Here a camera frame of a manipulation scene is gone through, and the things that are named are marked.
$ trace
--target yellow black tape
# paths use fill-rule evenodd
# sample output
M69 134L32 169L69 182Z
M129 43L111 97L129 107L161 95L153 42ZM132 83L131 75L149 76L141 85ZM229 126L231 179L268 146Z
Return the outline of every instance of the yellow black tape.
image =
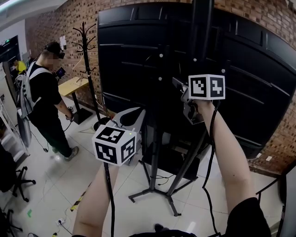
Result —
M70 210L71 211L74 211L74 210L77 210L77 208L78 208L78 205L79 205L79 203L81 202L81 200L82 200L82 198L83 198L83 195L86 193L86 191L79 197L79 199L74 203L74 205L70 208Z

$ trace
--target black t-shirt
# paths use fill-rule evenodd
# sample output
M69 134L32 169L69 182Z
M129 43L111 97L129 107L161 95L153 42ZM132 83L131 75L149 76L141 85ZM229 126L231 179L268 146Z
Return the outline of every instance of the black t-shirt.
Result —
M142 233L131 237L194 237L182 231L163 231L157 233ZM238 204L230 213L224 237L271 237L266 219L257 198L249 198Z
M30 75L42 66L32 66ZM32 100L36 102L33 112L29 114L29 119L35 126L46 126L54 123L58 119L58 110L54 105L61 102L56 78L50 73L40 73L30 80Z

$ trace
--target yellow shirt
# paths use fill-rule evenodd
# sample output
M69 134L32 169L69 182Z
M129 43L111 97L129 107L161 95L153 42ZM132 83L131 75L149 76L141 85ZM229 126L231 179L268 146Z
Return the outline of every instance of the yellow shirt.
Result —
M24 64L23 61L19 61L18 62L18 65L17 65L17 71L18 71L18 74L21 74L24 70L26 70L27 67L26 65Z

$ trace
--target man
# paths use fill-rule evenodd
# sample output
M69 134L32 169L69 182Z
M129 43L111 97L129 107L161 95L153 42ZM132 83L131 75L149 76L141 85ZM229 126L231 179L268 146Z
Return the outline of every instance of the man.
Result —
M196 103L198 105L198 112L202 114L209 132L215 108L209 101L197 100ZM213 128L216 156L225 182L229 212L225 236L270 237L270 230L255 195L246 156L219 112L216 114ZM110 166L109 170L112 186L114 186L118 167ZM79 204L73 235L75 237L102 236L109 201L104 166L102 165ZM161 225L155 225L154 228L156 233L136 234L133 235L133 237L194 236L193 234L184 233L182 231L165 230Z
M53 70L55 65L58 65L59 58L63 58L63 56L57 42L49 43L38 60L33 62L30 75L38 68ZM59 110L71 120L73 119L72 112L68 110L59 94L57 80L52 74L42 72L30 79L30 87L32 100L33 102L37 101L33 112L28 115L30 121L52 146L53 152L59 151L66 161L70 161L77 155L79 148L69 147L58 117Z
M19 61L16 59L16 60L14 60L13 64L16 67L18 74L23 73L23 71L26 71L26 69L27 69L27 67L23 61Z

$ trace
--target wall outlet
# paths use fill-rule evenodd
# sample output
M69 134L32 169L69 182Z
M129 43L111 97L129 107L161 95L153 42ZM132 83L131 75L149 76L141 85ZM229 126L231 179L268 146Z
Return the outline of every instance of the wall outlet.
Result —
M266 161L270 161L272 159L272 156L269 156L266 158Z
M57 226L60 225L60 222L59 222L59 221L61 221L61 224L64 224L64 223L65 223L65 219L63 219L63 218L58 219L58 220L55 222Z

